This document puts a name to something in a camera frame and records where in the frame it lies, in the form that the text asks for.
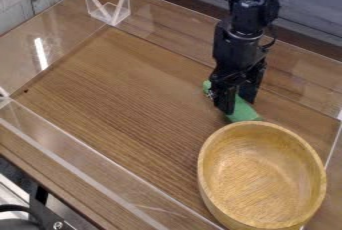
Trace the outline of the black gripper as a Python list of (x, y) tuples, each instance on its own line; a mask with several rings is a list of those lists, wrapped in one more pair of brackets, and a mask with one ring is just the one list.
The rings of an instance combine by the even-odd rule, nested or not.
[(215, 107), (227, 115), (234, 113), (236, 86), (239, 96), (254, 103), (266, 68), (254, 69), (263, 60), (259, 41), (263, 31), (239, 33), (219, 22), (214, 31), (212, 58), (215, 68), (210, 75), (212, 101)]

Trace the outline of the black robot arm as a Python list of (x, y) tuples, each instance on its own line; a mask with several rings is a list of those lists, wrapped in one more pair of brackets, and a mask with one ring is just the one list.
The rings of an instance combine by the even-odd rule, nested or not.
[(236, 97), (255, 101), (267, 53), (276, 41), (272, 22), (279, 9), (279, 0), (228, 0), (228, 16), (215, 25), (210, 95), (227, 115), (236, 111)]

